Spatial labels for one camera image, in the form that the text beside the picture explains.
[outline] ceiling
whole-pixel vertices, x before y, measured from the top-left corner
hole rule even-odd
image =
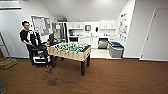
[[[115,21],[127,0],[40,0],[55,19]]]

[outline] lower cabinet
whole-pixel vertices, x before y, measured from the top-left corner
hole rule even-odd
[[[87,43],[91,45],[91,48],[98,48],[98,41],[99,41],[99,38],[95,38],[95,37],[79,37],[78,38],[79,43]]]

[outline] table leg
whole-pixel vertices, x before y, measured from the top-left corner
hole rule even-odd
[[[50,55],[52,67],[56,66],[54,55]]]
[[[89,56],[87,57],[87,66],[90,66],[90,54],[89,54]]]
[[[63,61],[65,58],[61,57],[61,60]]]
[[[85,76],[85,61],[81,61],[81,75]]]

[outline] refrigerator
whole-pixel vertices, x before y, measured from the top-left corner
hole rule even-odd
[[[67,23],[55,23],[54,38],[58,42],[68,42]]]

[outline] upper cabinet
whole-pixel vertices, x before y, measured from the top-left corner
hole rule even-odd
[[[69,29],[84,29],[83,22],[68,22]]]
[[[116,22],[100,22],[100,29],[116,29]]]

